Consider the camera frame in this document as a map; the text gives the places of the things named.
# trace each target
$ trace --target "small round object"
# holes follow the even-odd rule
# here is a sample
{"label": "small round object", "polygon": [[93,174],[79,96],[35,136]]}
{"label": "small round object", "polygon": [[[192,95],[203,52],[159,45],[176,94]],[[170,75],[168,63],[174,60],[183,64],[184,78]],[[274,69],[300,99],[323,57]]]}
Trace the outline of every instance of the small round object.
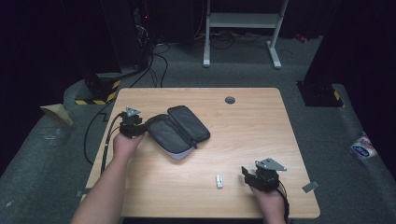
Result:
{"label": "small round object", "polygon": [[233,98],[232,96],[227,96],[225,98],[225,103],[232,105],[233,103],[235,103],[235,98]]}

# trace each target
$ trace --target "human arm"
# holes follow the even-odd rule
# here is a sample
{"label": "human arm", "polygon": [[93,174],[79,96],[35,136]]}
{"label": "human arm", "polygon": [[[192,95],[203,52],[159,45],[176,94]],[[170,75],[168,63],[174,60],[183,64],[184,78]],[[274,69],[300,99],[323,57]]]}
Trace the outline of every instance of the human arm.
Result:
{"label": "human arm", "polygon": [[127,138],[118,133],[114,156],[98,181],[79,205],[71,223],[117,223],[123,205],[128,162],[144,135]]}
{"label": "human arm", "polygon": [[285,224],[285,204],[276,190],[262,192],[250,186],[267,224]]}

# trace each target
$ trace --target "zippered case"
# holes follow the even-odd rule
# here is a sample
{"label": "zippered case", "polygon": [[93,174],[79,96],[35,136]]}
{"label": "zippered case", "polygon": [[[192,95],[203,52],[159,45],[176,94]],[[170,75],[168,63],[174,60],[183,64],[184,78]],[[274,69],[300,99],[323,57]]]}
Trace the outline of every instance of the zippered case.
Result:
{"label": "zippered case", "polygon": [[175,160],[188,156],[210,137],[206,126],[184,105],[170,107],[146,121],[148,133]]}

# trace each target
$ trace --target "black cable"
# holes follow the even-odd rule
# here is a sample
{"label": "black cable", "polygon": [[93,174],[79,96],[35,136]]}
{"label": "black cable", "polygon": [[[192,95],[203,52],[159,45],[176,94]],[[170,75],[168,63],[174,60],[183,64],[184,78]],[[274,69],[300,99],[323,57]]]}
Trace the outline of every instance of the black cable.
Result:
{"label": "black cable", "polygon": [[119,129],[119,128],[120,128],[120,126],[117,127],[117,128],[115,128],[115,129],[113,130],[113,132],[111,132],[110,136],[113,135],[113,133],[114,133],[117,129]]}
{"label": "black cable", "polygon": [[[238,36],[235,38],[235,43],[260,43],[267,41],[271,37],[270,35],[257,35],[257,36]],[[250,40],[244,40],[240,38],[252,38]]]}
{"label": "black cable", "polygon": [[102,122],[108,122],[107,113],[99,113],[99,115],[103,115]]}
{"label": "black cable", "polygon": [[99,79],[100,79],[101,81],[118,81],[118,80],[124,79],[124,78],[126,78],[126,77],[133,77],[133,76],[135,76],[135,75],[137,75],[137,74],[143,72],[143,70],[145,70],[145,68],[146,68],[146,67],[141,67],[141,68],[139,68],[139,69],[136,70],[136,71],[127,73],[127,74],[122,75],[122,76],[119,76],[119,77],[100,77]]}
{"label": "black cable", "polygon": [[220,37],[217,37],[217,40],[219,40],[219,41],[231,41],[231,43],[228,46],[226,46],[224,48],[216,47],[215,45],[212,44],[212,41],[211,41],[210,42],[210,47],[212,47],[213,49],[228,49],[235,43],[235,38],[231,34],[229,34],[229,36],[228,36],[229,38],[224,38],[224,37],[225,36],[220,35]]}
{"label": "black cable", "polygon": [[290,212],[290,205],[289,205],[289,201],[288,201],[288,193],[286,192],[285,186],[282,184],[282,182],[279,181],[279,183],[282,185],[283,191],[285,192],[285,194],[282,193],[282,191],[280,191],[280,189],[276,189],[276,191],[280,194],[280,196],[283,199],[283,204],[285,204],[285,222],[288,223],[289,221],[289,212]]}
{"label": "black cable", "polygon": [[100,114],[103,114],[102,111],[104,111],[104,110],[105,110],[109,105],[111,105],[113,102],[114,102],[114,99],[111,100],[107,105],[105,105],[98,113],[96,113],[96,115],[93,117],[93,119],[91,119],[91,122],[90,122],[90,124],[88,125],[87,130],[85,131],[85,136],[84,136],[84,157],[85,157],[85,160],[86,160],[89,164],[91,164],[91,165],[93,165],[93,161],[91,161],[90,158],[88,158],[88,155],[87,155],[87,138],[88,138],[88,131],[90,130],[91,125],[93,124],[93,121],[96,119],[96,117],[98,117]]}
{"label": "black cable", "polygon": [[154,60],[153,60],[153,58],[151,57],[151,62],[149,63],[149,65],[148,65],[148,68],[146,69],[146,71],[142,74],[142,76],[140,76],[131,86],[129,86],[129,88],[132,88],[148,71],[149,71],[149,69],[151,68],[151,66],[152,66],[152,62],[153,62]]}
{"label": "black cable", "polygon": [[161,55],[153,54],[153,56],[160,57],[165,61],[165,70],[163,71],[163,77],[161,78],[161,82],[160,82],[160,87],[162,88],[163,87],[163,79],[165,78],[166,71],[168,70],[168,61],[166,61],[166,59]]}
{"label": "black cable", "polygon": [[200,20],[200,23],[199,23],[197,32],[196,32],[195,35],[194,35],[194,38],[199,34],[199,31],[201,30],[201,26],[202,26],[202,23],[203,23],[203,21],[204,21],[204,15],[205,15],[205,4],[204,4],[204,0],[202,0],[202,14],[201,14],[201,20]]}
{"label": "black cable", "polygon": [[157,76],[155,75],[155,71],[150,68],[149,72],[151,73],[152,84],[154,85],[155,88],[157,88],[158,80],[157,80]]}
{"label": "black cable", "polygon": [[171,46],[169,44],[167,44],[167,43],[158,44],[158,45],[154,46],[154,48],[158,48],[159,46],[166,46],[168,48],[166,50],[163,50],[163,51],[159,52],[159,53],[156,52],[155,54],[163,54],[163,53],[165,53],[166,51],[168,51],[171,48]]}
{"label": "black cable", "polygon": [[289,49],[281,49],[280,50],[280,52],[282,53],[282,52],[287,52],[287,53],[289,53],[290,55],[293,55],[294,53],[291,51],[291,50],[289,50]]}
{"label": "black cable", "polygon": [[108,128],[108,132],[107,132],[107,138],[106,138],[106,142],[105,142],[105,149],[103,150],[103,158],[102,158],[102,167],[100,169],[100,174],[103,173],[103,171],[106,168],[106,158],[107,158],[107,150],[108,150],[108,143],[110,142],[110,138],[111,138],[111,134],[113,134],[113,125],[116,122],[116,120],[121,117],[122,113],[119,113],[114,119],[113,121],[111,121],[110,127]]}

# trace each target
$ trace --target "white small object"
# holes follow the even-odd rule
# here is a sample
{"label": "white small object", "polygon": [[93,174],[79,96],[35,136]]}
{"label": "white small object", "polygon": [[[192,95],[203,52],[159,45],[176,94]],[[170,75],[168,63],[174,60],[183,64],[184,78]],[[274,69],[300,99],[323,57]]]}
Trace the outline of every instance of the white small object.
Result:
{"label": "white small object", "polygon": [[216,175],[216,183],[218,184],[218,189],[222,189],[222,178],[221,178],[221,175]]}
{"label": "white small object", "polygon": [[14,200],[6,204],[6,207],[10,207],[14,203]]}

